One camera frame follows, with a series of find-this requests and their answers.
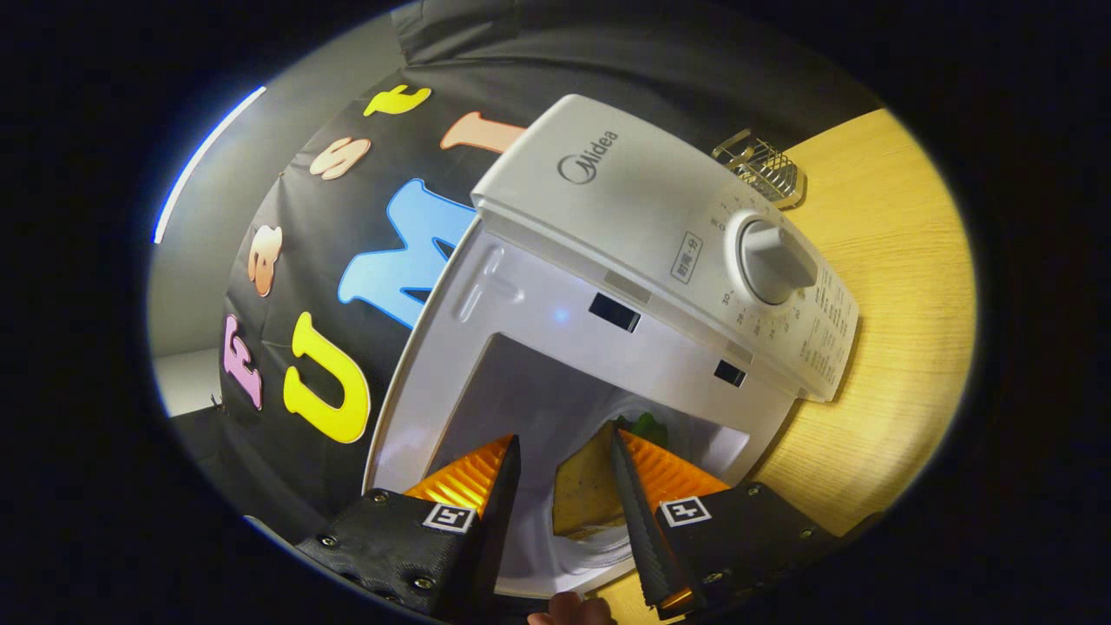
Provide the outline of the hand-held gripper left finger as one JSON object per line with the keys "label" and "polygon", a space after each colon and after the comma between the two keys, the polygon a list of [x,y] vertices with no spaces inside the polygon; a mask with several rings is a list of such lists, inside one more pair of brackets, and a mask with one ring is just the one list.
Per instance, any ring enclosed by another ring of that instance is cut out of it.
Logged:
{"label": "hand-held gripper left finger", "polygon": [[368,490],[298,550],[398,608],[477,622],[493,609],[520,476],[520,440],[496,438],[402,493]]}

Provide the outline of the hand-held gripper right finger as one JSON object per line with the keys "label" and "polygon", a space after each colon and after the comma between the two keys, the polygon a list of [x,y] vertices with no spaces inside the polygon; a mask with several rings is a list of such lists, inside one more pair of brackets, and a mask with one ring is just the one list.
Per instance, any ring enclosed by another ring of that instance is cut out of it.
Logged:
{"label": "hand-held gripper right finger", "polygon": [[635,573],[660,619],[725,614],[838,545],[765,483],[725,485],[633,432],[615,430],[611,460]]}

